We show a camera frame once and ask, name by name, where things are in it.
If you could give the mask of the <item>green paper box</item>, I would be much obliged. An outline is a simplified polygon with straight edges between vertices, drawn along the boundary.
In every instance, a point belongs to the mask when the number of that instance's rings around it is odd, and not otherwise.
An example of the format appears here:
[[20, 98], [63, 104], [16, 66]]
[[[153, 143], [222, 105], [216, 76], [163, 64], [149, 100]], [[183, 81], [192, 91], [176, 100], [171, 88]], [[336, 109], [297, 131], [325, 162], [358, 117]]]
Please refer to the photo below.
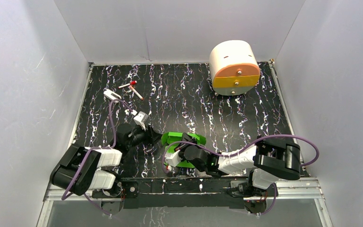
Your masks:
[[[164, 149], [167, 149], [167, 152], [173, 153], [175, 152], [175, 149], [179, 144], [173, 144], [170, 146], [171, 143], [177, 142], [177, 141], [189, 141], [194, 142], [199, 145], [205, 145], [206, 144], [206, 138], [202, 135], [195, 134], [195, 133], [182, 133], [182, 132], [167, 132], [162, 135], [161, 137], [161, 143], [163, 145]], [[181, 167], [185, 168], [194, 168], [194, 166], [187, 162], [183, 161], [181, 162]], [[166, 170], [171, 170], [171, 166], [166, 166]]]

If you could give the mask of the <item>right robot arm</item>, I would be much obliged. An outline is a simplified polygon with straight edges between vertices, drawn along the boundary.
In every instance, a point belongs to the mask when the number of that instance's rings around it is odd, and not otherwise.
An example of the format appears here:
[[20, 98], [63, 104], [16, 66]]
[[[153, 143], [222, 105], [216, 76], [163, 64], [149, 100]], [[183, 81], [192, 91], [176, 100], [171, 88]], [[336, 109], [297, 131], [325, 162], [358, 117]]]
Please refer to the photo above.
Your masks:
[[301, 177], [300, 146], [282, 139], [260, 140], [242, 152], [213, 154], [199, 146], [194, 138], [189, 138], [176, 146], [175, 151], [182, 161], [212, 177], [250, 169], [247, 182], [231, 184], [228, 192], [236, 197], [262, 196], [280, 179], [298, 180]]

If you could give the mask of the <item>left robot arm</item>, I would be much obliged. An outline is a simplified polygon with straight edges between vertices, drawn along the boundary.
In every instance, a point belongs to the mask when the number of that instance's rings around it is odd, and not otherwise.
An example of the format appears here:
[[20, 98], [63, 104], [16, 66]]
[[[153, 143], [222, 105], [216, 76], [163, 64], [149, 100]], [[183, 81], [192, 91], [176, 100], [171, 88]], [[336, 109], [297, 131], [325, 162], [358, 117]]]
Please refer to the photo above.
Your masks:
[[108, 168], [123, 163], [138, 145], [155, 145], [161, 137], [162, 134], [151, 125], [142, 127], [123, 123], [116, 127], [114, 138], [106, 147], [90, 148], [73, 143], [52, 170], [50, 183], [64, 189], [62, 200], [101, 189], [116, 197], [122, 192], [122, 184]]

